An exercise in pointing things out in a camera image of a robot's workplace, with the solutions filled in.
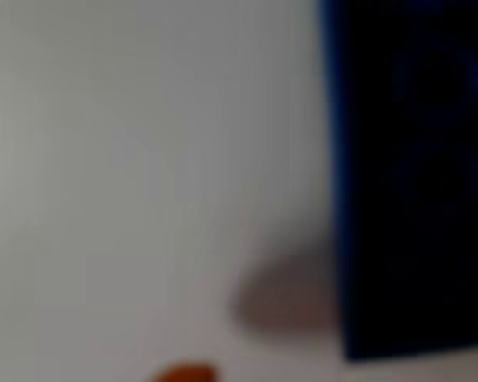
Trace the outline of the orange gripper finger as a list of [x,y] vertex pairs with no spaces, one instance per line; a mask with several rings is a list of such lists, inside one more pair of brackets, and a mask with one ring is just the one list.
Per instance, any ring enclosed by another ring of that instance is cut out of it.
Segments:
[[202,361],[170,364],[156,372],[150,382],[217,382],[217,369]]

